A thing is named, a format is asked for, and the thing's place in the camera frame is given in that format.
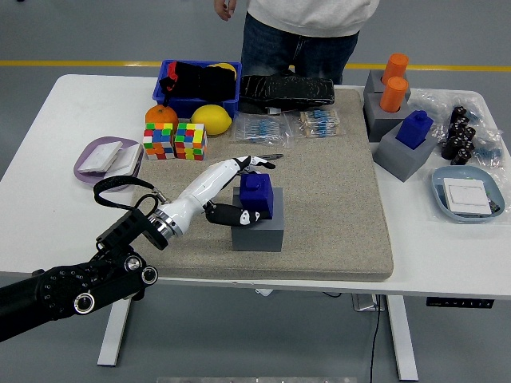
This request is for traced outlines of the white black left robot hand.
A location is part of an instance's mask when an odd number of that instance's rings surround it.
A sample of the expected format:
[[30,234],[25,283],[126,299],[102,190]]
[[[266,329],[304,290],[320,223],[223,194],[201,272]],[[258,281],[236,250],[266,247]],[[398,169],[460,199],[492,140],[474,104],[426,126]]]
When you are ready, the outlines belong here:
[[266,211],[250,211],[213,201],[235,176],[248,174],[254,166],[275,168],[273,163],[258,156],[241,156],[209,166],[177,199],[158,207],[150,222],[166,239],[170,239],[174,235],[183,235],[192,218],[202,213],[210,223],[231,227],[246,227],[261,219],[267,219],[269,213]]

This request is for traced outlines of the person's hand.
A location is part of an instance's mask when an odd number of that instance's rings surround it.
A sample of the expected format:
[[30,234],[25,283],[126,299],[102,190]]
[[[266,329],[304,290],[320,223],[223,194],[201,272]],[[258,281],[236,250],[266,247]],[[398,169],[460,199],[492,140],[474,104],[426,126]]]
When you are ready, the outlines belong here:
[[214,0],[213,8],[221,20],[227,22],[231,19],[236,10],[236,0]]

